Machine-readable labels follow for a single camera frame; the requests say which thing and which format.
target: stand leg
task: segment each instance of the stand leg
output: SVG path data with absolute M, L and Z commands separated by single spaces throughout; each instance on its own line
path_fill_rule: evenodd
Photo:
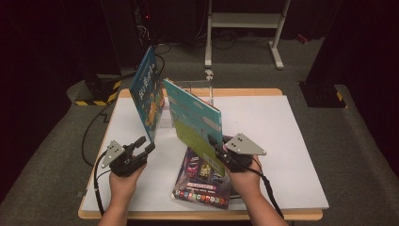
M 279 18 L 279 26 L 276 30 L 276 35 L 274 40 L 269 42 L 270 50 L 272 52 L 273 58 L 276 63 L 276 67 L 279 70 L 284 69 L 284 65 L 282 64 L 281 57 L 279 56 L 279 51 L 277 50 L 277 45 L 279 44 L 279 36 L 281 35 L 282 28 L 284 27 L 285 18 L 287 17 L 288 7 L 290 6 L 291 0 L 286 0 L 284 4 L 284 8 L 281 13 L 281 17 Z
M 208 29 L 206 34 L 206 48 L 205 48 L 205 68 L 212 66 L 212 0 L 209 0 L 208 5 Z

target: yellow black warning tape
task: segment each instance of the yellow black warning tape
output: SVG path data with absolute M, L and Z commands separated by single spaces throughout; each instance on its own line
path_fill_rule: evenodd
M 113 100 L 117 98 L 118 88 L 120 87 L 121 81 L 115 83 L 111 94 L 108 98 L 103 100 L 75 100 L 77 105 L 109 105 L 112 103 Z

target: book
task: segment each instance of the book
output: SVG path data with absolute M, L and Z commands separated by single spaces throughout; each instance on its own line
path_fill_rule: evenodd
M 129 90 L 147 135 L 154 142 L 165 99 L 152 46 L 141 60 Z
M 171 197 L 176 200 L 228 209 L 231 180 L 228 174 L 221 176 L 187 148 L 179 176 Z
M 178 87 L 169 79 L 164 80 L 164 85 L 177 137 L 212 169 L 224 176 L 223 163 L 217 159 L 215 148 L 208 140 L 208 136 L 211 136 L 220 147 L 223 146 L 220 110 Z

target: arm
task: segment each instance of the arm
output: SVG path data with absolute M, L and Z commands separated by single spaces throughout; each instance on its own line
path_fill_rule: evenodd
M 259 164 L 258 156 L 253 157 Z M 250 168 L 261 171 L 260 167 L 252 160 Z M 241 195 L 246 204 L 249 218 L 254 226 L 279 226 L 287 225 L 283 218 L 279 216 L 273 206 L 261 193 L 259 175 L 251 171 L 231 173 L 229 174 L 232 186 Z
M 126 225 L 129 203 L 136 191 L 138 177 L 145 167 L 146 165 L 142 166 L 129 177 L 119 177 L 113 172 L 109 174 L 111 201 L 99 226 Z

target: metal plate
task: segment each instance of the metal plate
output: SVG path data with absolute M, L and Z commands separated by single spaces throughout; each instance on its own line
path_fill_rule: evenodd
M 122 153 L 124 153 L 124 148 L 118 144 L 117 141 L 112 140 L 106 149 L 106 155 L 104 156 L 102 168 L 108 166 L 112 161 L 118 158 Z
M 239 154 L 266 155 L 266 150 L 242 133 L 237 134 L 225 145 L 229 150 Z

